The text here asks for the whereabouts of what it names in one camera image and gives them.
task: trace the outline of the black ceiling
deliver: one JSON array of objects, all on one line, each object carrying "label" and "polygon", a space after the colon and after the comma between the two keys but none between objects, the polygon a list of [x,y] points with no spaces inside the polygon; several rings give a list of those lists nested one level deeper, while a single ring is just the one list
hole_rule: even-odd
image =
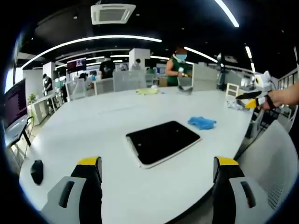
[{"label": "black ceiling", "polygon": [[[233,26],[214,0],[103,0],[102,4],[134,4],[136,9],[127,24],[98,26],[92,25],[90,16],[90,6],[96,0],[45,2],[38,6],[28,26],[22,52],[39,54],[61,43],[96,35],[141,35],[163,40],[162,43],[127,39],[81,42],[49,52],[43,56],[48,60],[55,61],[61,55],[78,51],[134,47],[149,48],[156,56],[169,57],[176,46],[182,45],[212,57],[222,52],[238,61],[235,66],[250,69],[245,51],[247,44],[259,72],[269,70],[273,76],[281,77],[296,67],[293,52],[298,37],[295,2],[223,0],[237,19],[239,28]],[[187,60],[211,62],[191,52]]]}]

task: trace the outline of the laptop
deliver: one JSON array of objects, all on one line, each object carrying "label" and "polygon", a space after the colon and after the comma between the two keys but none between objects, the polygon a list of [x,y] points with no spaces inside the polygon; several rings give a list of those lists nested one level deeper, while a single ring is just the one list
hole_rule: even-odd
[{"label": "laptop", "polygon": [[28,112],[25,95],[25,79],[5,93],[4,133],[5,146],[10,147],[21,138],[27,125]]}]

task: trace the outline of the green shirt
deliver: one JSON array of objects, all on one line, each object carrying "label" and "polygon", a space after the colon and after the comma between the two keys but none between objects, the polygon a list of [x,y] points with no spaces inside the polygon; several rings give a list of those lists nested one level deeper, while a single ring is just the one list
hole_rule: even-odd
[{"label": "green shirt", "polygon": [[[171,57],[172,63],[173,63],[173,67],[171,69],[171,71],[177,71],[179,68],[183,68],[184,69],[184,73],[186,73],[188,71],[188,65],[186,63],[179,63],[177,61],[177,59],[175,59],[173,56]],[[178,85],[178,76],[168,76],[167,77],[167,82],[171,83],[171,84],[176,84]]]}]

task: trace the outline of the yellow cloth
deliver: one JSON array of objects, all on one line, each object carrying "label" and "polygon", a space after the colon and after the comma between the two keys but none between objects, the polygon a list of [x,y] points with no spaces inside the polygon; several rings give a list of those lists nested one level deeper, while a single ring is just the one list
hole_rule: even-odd
[{"label": "yellow cloth", "polygon": [[157,94],[158,90],[147,88],[147,89],[137,89],[136,92],[137,94],[140,95],[153,95],[153,94]]}]

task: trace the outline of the ceiling air conditioner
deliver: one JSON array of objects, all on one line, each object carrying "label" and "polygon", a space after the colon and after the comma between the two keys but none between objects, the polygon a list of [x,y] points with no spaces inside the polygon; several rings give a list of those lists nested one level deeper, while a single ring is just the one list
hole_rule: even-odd
[{"label": "ceiling air conditioner", "polygon": [[128,22],[136,5],[129,4],[101,4],[91,6],[93,25]]}]

